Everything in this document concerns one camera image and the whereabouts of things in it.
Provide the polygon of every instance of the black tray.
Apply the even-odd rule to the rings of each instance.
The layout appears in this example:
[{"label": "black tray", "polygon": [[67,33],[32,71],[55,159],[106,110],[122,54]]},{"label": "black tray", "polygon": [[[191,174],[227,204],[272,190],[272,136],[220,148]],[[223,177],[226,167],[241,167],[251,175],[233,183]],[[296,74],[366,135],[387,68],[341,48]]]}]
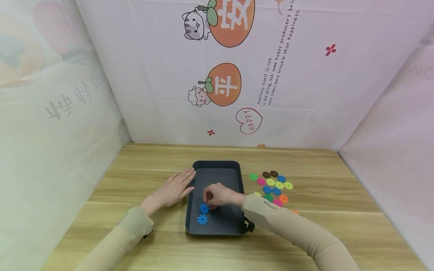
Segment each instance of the black tray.
[{"label": "black tray", "polygon": [[220,206],[207,213],[208,223],[199,225],[199,206],[203,202],[204,189],[210,184],[221,183],[235,192],[243,193],[240,164],[235,161],[196,161],[196,176],[191,182],[193,192],[188,196],[185,229],[192,235],[233,236],[247,233],[244,214],[237,206]]}]

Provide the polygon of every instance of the pink snowflake block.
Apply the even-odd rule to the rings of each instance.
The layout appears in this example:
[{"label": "pink snowflake block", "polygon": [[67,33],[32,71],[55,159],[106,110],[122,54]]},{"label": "pink snowflake block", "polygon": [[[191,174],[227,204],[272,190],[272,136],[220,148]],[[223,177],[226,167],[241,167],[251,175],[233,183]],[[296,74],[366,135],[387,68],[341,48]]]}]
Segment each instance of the pink snowflake block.
[{"label": "pink snowflake block", "polygon": [[282,207],[282,206],[283,206],[283,203],[280,201],[280,199],[274,199],[274,200],[273,200],[273,203],[276,204],[276,205],[279,206],[279,207]]},{"label": "pink snowflake block", "polygon": [[264,186],[266,185],[266,181],[264,178],[258,178],[258,180],[256,181],[260,186]]}]

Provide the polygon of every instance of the cartoon sheep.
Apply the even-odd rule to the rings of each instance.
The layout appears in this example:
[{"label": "cartoon sheep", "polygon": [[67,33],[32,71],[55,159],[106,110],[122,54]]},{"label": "cartoon sheep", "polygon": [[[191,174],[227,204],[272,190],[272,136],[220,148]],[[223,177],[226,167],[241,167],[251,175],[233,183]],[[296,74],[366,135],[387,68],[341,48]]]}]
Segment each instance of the cartoon sheep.
[{"label": "cartoon sheep", "polygon": [[203,88],[197,88],[194,86],[192,90],[188,91],[188,100],[192,105],[201,107],[204,104],[209,104],[210,99],[206,91]]}]

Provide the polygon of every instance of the right hand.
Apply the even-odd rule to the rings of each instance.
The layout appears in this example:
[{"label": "right hand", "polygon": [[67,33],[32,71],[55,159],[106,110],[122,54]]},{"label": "right hand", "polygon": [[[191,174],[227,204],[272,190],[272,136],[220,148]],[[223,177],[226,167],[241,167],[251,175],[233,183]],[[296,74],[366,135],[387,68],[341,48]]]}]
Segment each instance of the right hand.
[{"label": "right hand", "polygon": [[225,187],[221,183],[213,183],[204,189],[204,202],[214,210],[218,206],[236,205],[241,207],[245,195]]}]

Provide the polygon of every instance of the left hand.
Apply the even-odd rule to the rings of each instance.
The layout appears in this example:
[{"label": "left hand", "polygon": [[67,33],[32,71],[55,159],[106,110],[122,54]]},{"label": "left hand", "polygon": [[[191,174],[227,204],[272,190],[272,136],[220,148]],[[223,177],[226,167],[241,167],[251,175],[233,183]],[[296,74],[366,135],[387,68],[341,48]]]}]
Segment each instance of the left hand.
[{"label": "left hand", "polygon": [[194,187],[189,185],[195,175],[194,168],[186,169],[182,173],[175,172],[157,191],[147,197],[140,207],[147,215],[151,215],[163,206],[169,207],[180,202],[194,190]]}]

